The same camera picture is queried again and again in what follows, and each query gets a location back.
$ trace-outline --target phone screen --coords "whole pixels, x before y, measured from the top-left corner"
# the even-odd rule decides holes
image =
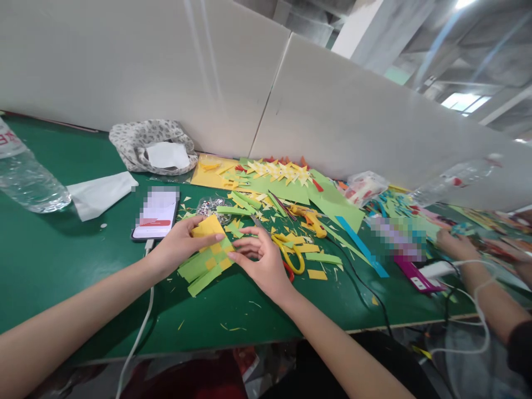
[[[133,239],[164,238],[173,227],[179,191],[151,191],[144,201],[140,218],[135,223]]]

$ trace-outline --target window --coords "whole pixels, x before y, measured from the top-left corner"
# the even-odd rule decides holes
[[[460,112],[462,116],[469,116],[479,109],[491,96],[480,96],[477,94],[453,93],[446,98],[442,105],[445,108]]]

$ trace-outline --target plastic container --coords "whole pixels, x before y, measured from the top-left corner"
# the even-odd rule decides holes
[[[443,200],[452,191],[468,187],[488,177],[494,168],[502,167],[499,162],[502,157],[500,154],[490,154],[486,158],[458,163],[408,196],[415,204],[425,208]]]
[[[49,213],[71,202],[68,190],[0,118],[0,190],[29,211]]]
[[[349,202],[362,208],[369,200],[378,197],[388,189],[390,182],[384,177],[371,171],[349,176],[347,190],[344,192]]]

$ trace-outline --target glue gun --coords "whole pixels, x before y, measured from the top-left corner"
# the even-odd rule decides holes
[[[325,238],[327,236],[327,231],[318,221],[318,213],[315,210],[303,207],[301,205],[292,204],[290,205],[290,211],[294,215],[303,216],[306,220],[306,223],[316,232],[316,237]]]

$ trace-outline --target green table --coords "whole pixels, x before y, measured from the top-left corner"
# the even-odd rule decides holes
[[[107,133],[78,130],[21,117],[6,117],[12,130],[33,150],[37,159],[65,185],[125,171]],[[80,222],[73,206],[64,212],[38,215],[24,210],[5,195],[0,195],[2,220],[2,279],[0,333],[33,315],[82,291],[108,275],[127,267],[142,257],[144,245],[130,240],[131,229],[138,217],[143,197],[149,186],[165,183],[149,180],[147,174],[134,173],[140,186],[115,204],[102,216]],[[180,184],[184,204],[195,208],[199,199],[224,190]],[[463,216],[449,209],[457,220]],[[275,226],[284,231],[277,219]],[[359,231],[373,254],[390,274],[381,279],[366,263],[356,258],[360,277],[385,302],[392,325],[426,323],[443,319],[443,298],[429,298],[418,293],[391,260],[367,226]],[[316,240],[325,253],[344,260],[346,272],[334,273],[325,265],[328,281],[310,280],[305,273],[296,276],[294,285],[318,308],[346,331],[384,326],[382,309],[373,305],[372,294],[354,275],[345,256],[330,242]],[[321,269],[316,262],[307,268]],[[274,305],[255,284],[234,265],[224,272],[197,298],[191,298],[187,283],[177,273],[155,288],[155,303],[150,321],[141,340],[139,353],[153,355],[220,347],[253,345],[286,341],[301,337],[290,319]],[[532,296],[511,291],[523,305],[532,306]],[[125,357],[131,349],[144,318],[148,294],[143,295],[100,330],[70,359],[83,362]],[[463,296],[451,306],[451,314],[474,313],[474,307]],[[242,327],[244,330],[226,331]]]

